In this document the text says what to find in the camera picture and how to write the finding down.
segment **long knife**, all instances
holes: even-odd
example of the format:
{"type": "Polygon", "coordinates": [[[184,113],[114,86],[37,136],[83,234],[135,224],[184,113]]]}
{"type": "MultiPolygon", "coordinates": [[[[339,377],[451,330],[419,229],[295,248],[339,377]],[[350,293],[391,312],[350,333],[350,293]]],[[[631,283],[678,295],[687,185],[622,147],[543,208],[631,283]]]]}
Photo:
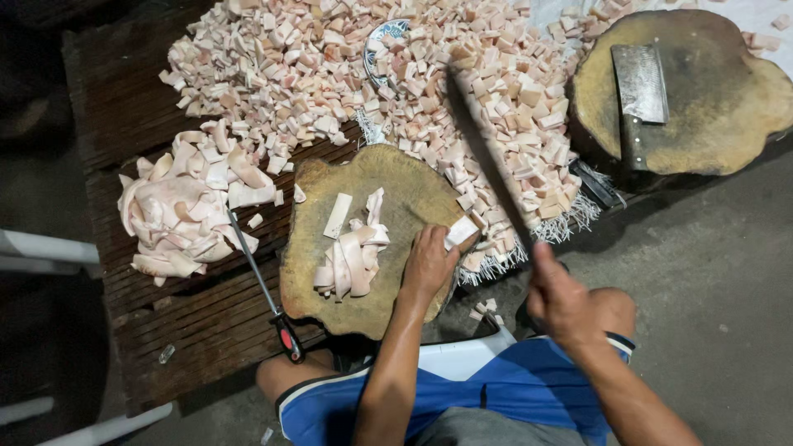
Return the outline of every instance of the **long knife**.
{"type": "Polygon", "coordinates": [[[278,339],[281,341],[281,346],[287,351],[287,356],[292,363],[302,363],[303,359],[305,359],[303,346],[300,340],[297,339],[297,336],[295,336],[295,332],[292,330],[289,322],[286,321],[286,313],[278,311],[278,307],[275,305],[275,302],[273,302],[273,297],[270,296],[267,285],[265,285],[264,279],[262,279],[262,275],[259,273],[256,260],[253,259],[251,250],[248,249],[247,243],[245,243],[243,232],[239,230],[239,225],[237,225],[237,214],[233,213],[232,210],[228,210],[228,219],[232,221],[232,227],[234,228],[234,233],[237,234],[239,244],[242,245],[245,257],[248,259],[251,268],[253,268],[253,273],[256,275],[256,280],[259,281],[259,286],[262,288],[262,291],[264,291],[264,297],[267,298],[267,303],[270,304],[270,310],[273,311],[273,318],[270,319],[270,323],[275,325],[276,330],[278,330],[278,339]]]}
{"type": "Polygon", "coordinates": [[[484,137],[482,137],[479,125],[473,119],[471,109],[465,101],[467,94],[463,93],[460,81],[451,68],[446,71],[446,95],[449,98],[457,128],[460,129],[465,140],[468,141],[468,146],[471,148],[473,155],[477,157],[482,172],[485,174],[488,183],[490,183],[490,188],[496,193],[499,204],[504,208],[509,221],[512,222],[512,227],[518,233],[523,249],[526,252],[531,252],[531,246],[534,243],[531,238],[531,231],[526,227],[526,223],[523,222],[523,216],[515,204],[515,199],[510,194],[507,185],[504,184],[498,165],[496,165],[490,148],[484,137]]]}

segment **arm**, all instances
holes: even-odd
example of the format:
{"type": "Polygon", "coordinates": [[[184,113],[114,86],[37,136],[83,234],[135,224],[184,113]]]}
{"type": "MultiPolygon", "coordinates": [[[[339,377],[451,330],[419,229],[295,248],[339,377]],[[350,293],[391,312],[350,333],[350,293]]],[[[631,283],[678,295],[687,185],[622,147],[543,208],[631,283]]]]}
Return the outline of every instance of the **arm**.
{"type": "Polygon", "coordinates": [[[554,341],[587,375],[620,444],[702,444],[619,358],[596,324],[588,290],[567,274],[548,244],[534,246],[531,282],[529,312],[544,320],[554,341]]]}
{"type": "Polygon", "coordinates": [[[444,226],[416,234],[389,327],[358,405],[353,444],[403,444],[416,399],[416,369],[424,315],[435,293],[449,281],[460,252],[448,254],[444,226]]]}

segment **cleaver handle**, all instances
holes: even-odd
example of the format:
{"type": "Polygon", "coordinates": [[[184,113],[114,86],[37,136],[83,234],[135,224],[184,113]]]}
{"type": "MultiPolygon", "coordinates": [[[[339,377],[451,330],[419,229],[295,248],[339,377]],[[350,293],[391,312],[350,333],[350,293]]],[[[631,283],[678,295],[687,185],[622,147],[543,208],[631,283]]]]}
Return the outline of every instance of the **cleaver handle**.
{"type": "Polygon", "coordinates": [[[642,119],[629,113],[623,113],[622,123],[622,158],[623,164],[632,171],[646,171],[647,159],[642,140],[642,119]]]}

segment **hand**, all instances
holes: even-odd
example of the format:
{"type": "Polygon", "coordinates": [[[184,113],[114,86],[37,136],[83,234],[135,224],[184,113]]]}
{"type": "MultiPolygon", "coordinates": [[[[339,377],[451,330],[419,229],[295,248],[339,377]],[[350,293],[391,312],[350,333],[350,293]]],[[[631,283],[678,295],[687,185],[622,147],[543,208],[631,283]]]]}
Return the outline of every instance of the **hand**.
{"type": "Polygon", "coordinates": [[[435,293],[449,282],[454,265],[460,259],[460,248],[454,246],[446,253],[443,247],[443,239],[448,233],[449,228],[446,226],[424,226],[416,233],[404,268],[399,299],[421,310],[422,317],[435,293]]]}
{"type": "Polygon", "coordinates": [[[547,243],[534,244],[532,254],[528,313],[543,319],[548,334],[568,354],[604,341],[589,290],[567,274],[547,243]]]}

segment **leg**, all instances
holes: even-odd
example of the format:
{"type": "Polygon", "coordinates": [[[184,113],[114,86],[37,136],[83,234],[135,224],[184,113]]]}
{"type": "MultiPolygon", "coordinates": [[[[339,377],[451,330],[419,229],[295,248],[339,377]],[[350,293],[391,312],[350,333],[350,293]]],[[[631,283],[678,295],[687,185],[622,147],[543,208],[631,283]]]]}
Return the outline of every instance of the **leg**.
{"type": "Polygon", "coordinates": [[[278,397],[290,387],[304,381],[333,376],[333,355],[330,350],[319,350],[306,355],[301,364],[293,364],[286,355],[278,355],[259,364],[256,384],[264,396],[275,404],[278,397]]]}
{"type": "Polygon", "coordinates": [[[589,297],[596,303],[595,318],[603,331],[627,338],[633,336],[636,304],[625,291],[619,288],[598,288],[589,291],[589,297]]]}

